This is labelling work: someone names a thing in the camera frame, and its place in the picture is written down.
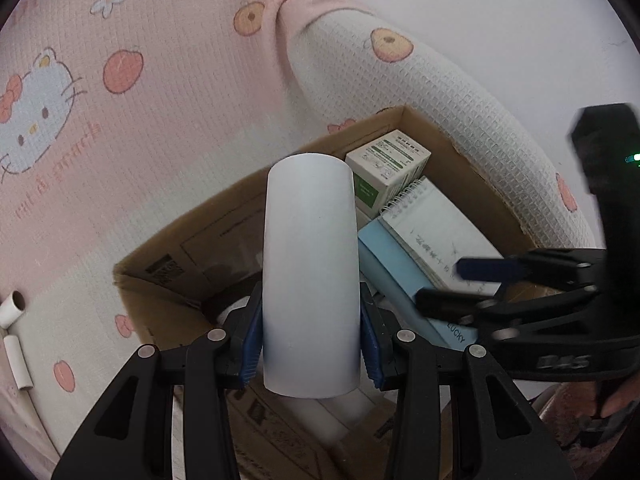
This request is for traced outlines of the person's right hand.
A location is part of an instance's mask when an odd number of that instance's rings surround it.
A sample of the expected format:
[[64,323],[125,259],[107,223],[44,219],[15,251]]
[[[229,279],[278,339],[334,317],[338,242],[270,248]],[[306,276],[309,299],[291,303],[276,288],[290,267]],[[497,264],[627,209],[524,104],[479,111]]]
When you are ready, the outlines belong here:
[[601,410],[603,418],[613,415],[626,408],[631,402],[637,401],[640,396],[640,377],[636,375],[629,378],[606,400]]

